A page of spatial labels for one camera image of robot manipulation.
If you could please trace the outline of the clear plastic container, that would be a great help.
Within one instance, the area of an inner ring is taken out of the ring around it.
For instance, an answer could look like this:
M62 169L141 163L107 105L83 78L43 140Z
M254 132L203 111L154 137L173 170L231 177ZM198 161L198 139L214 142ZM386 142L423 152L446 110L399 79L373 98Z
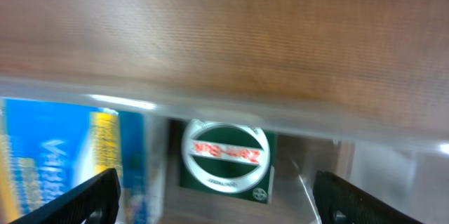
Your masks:
M1 100L109 108L144 118L146 223L322 223L313 184L329 171L421 223L448 222L448 135L401 129L324 106L255 103L147 86L2 78ZM192 119L277 134L271 201L180 186L182 123Z

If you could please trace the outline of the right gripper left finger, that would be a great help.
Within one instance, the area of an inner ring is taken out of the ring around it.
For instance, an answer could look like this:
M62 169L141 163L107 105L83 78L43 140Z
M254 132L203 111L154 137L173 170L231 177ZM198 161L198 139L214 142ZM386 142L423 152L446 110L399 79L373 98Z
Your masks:
M11 224L114 224L121 188L109 168Z

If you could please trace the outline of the blue yellow VapoDrops box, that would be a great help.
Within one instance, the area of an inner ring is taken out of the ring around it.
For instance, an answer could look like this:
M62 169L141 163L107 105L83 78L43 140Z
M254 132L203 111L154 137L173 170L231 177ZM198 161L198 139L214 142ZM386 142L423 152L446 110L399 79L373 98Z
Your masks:
M109 108L1 100L1 222L108 168L121 185L118 223L146 223L144 118Z

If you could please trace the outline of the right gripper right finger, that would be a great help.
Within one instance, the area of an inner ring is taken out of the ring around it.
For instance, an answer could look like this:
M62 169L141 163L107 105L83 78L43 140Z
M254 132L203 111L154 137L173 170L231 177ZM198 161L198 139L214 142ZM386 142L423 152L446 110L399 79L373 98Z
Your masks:
M323 224L422 224L329 171L317 171L313 196Z

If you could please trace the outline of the green round-logo box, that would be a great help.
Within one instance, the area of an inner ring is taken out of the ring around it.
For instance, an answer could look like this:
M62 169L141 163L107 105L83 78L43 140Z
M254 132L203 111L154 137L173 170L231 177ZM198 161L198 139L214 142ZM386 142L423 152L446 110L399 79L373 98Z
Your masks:
M180 186L261 204L271 201L276 133L192 119L182 123Z

